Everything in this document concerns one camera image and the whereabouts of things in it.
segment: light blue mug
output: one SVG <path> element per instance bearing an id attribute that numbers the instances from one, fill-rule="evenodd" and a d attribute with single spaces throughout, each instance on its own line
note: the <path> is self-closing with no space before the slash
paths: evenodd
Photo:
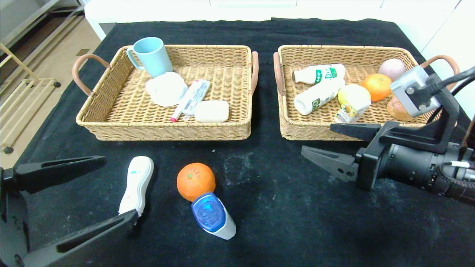
<path id="1" fill-rule="evenodd" d="M 132 51 L 140 59 L 143 66 L 140 66 L 133 58 Z M 146 70 L 152 78 L 160 76 L 167 71 L 173 71 L 167 50 L 160 38 L 145 37 L 136 41 L 133 46 L 127 49 L 127 55 L 134 67 Z"/>

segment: green label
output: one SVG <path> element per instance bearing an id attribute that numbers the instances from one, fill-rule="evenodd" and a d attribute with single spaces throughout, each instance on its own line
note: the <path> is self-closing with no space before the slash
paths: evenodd
<path id="1" fill-rule="evenodd" d="M 315 75 L 315 84 L 318 84 L 319 82 L 322 81 L 322 79 L 333 79 L 336 77 L 336 70 L 332 67 L 325 69 L 325 77 L 322 75 L 321 70 L 316 70 L 316 75 Z"/>
<path id="2" fill-rule="evenodd" d="M 317 98 L 312 102 L 312 110 L 317 109 L 319 106 L 320 106 L 320 98 Z"/>
<path id="3" fill-rule="evenodd" d="M 315 84 L 318 84 L 321 81 L 322 81 L 322 71 L 318 69 L 315 75 Z"/>
<path id="4" fill-rule="evenodd" d="M 336 70 L 334 68 L 330 68 L 330 73 L 327 72 L 327 76 L 330 75 L 330 78 L 335 78 L 336 77 Z"/>

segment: toothpaste tube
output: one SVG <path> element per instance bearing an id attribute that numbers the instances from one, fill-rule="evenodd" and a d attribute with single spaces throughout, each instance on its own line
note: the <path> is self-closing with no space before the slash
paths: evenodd
<path id="1" fill-rule="evenodd" d="M 196 104 L 203 100 L 208 89 L 208 80 L 200 79 L 193 81 L 185 96 L 180 101 L 180 104 L 178 104 L 178 107 L 175 109 L 175 112 L 173 112 L 170 120 L 176 122 L 181 113 L 189 116 L 195 115 Z"/>

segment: wicker basket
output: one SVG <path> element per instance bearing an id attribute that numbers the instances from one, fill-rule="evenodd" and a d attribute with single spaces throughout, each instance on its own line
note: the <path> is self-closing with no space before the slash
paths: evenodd
<path id="1" fill-rule="evenodd" d="M 417 65 L 413 56 L 402 48 L 360 47 L 360 46 L 296 46 L 285 45 L 274 53 L 274 71 L 279 101 L 279 121 L 282 137 L 288 140 L 357 140 L 330 131 L 335 123 L 333 116 L 340 109 L 338 99 L 333 99 L 309 115 L 301 115 L 294 107 L 294 97 L 311 85 L 294 83 L 292 72 L 310 65 L 342 63 L 346 67 L 346 84 L 359 84 L 366 76 L 377 73 L 385 60 L 398 58 L 409 70 Z M 386 110 L 392 95 L 379 102 L 373 102 L 358 123 L 379 123 L 398 121 Z M 401 126 L 421 127 L 430 114 L 402 122 Z"/>
<path id="2" fill-rule="evenodd" d="M 175 106 L 161 107 L 145 91 L 151 79 L 132 66 L 128 46 L 120 48 L 110 65 L 100 57 L 81 56 L 73 66 L 77 85 L 89 96 L 76 117 L 97 139 L 104 141 L 145 140 L 243 140 L 251 134 L 252 94 L 258 75 L 257 53 L 246 46 L 166 45 L 173 71 L 188 86 L 196 79 L 211 82 L 204 100 L 229 103 L 229 119 L 223 123 L 199 123 L 191 117 L 170 117 Z M 91 92 L 79 79 L 78 69 L 94 58 L 107 69 Z"/>

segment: white soap bar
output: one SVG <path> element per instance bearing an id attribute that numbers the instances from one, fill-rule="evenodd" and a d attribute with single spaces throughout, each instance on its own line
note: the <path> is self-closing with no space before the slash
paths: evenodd
<path id="1" fill-rule="evenodd" d="M 221 123 L 228 120 L 229 104 L 226 101 L 201 101 L 195 107 L 195 120 L 201 123 Z"/>

